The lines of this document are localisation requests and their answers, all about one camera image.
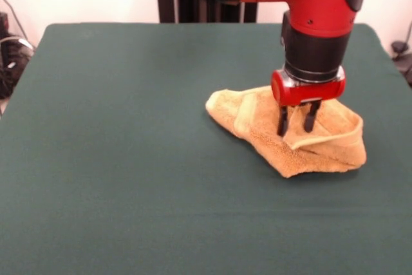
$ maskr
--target green tablecloth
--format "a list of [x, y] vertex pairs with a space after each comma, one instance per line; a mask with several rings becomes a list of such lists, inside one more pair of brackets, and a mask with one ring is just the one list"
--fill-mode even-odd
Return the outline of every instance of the green tablecloth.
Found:
[[280, 25], [47, 28], [0, 121], [0, 274], [412, 274], [412, 101], [357, 25], [368, 163], [281, 178], [205, 112], [270, 82]]

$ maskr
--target tan towel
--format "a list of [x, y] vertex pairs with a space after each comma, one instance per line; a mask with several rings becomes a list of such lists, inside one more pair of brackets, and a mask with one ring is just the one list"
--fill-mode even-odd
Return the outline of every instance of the tan towel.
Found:
[[289, 108], [289, 129], [276, 134], [279, 107], [270, 86], [221, 90], [206, 102], [209, 115], [233, 135], [251, 143], [282, 176], [347, 172], [366, 163], [362, 118], [338, 100], [322, 102], [314, 130], [303, 129], [309, 106]]

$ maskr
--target black cable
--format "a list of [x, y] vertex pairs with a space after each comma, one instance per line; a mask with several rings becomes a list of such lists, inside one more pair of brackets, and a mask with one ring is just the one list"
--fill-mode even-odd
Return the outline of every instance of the black cable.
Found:
[[407, 36], [406, 36], [406, 40], [405, 40], [406, 43], [409, 42], [409, 39], [411, 38], [411, 33], [412, 33], [412, 22], [411, 22], [411, 24], [409, 25], [409, 30], [408, 30], [408, 32], [407, 32]]
[[14, 19], [15, 19], [15, 21], [17, 22], [17, 24], [19, 25], [19, 28], [20, 28], [21, 32], [23, 33], [24, 38], [25, 38], [26, 40], [28, 40], [27, 35], [26, 35], [26, 32], [24, 31], [23, 27], [21, 26], [21, 23], [20, 23], [20, 21], [19, 21], [19, 18], [17, 17], [16, 13], [14, 12], [13, 6], [12, 6], [7, 0], [3, 0], [3, 1], [6, 3], [6, 5], [9, 7], [9, 9], [12, 11], [13, 16], [14, 16]]

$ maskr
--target folded towel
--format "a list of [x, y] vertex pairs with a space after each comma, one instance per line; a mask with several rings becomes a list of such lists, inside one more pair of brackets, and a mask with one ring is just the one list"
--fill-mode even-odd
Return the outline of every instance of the folded towel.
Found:
[[270, 86], [220, 90], [206, 102], [209, 115], [246, 140], [283, 177], [309, 172], [347, 172], [366, 163], [363, 119], [338, 100], [322, 102], [314, 129], [303, 129], [310, 106], [289, 108], [289, 128], [277, 135], [279, 106]]

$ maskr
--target red robot arm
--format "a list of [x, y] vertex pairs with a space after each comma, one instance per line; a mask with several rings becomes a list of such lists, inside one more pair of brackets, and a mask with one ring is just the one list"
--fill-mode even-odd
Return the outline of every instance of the red robot arm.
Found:
[[287, 130], [287, 106], [310, 103], [305, 130], [313, 128], [322, 100], [339, 97], [345, 86], [341, 66], [356, 13], [363, 0], [219, 0], [224, 3], [286, 2], [281, 32], [285, 64], [272, 74], [281, 108], [278, 134]]

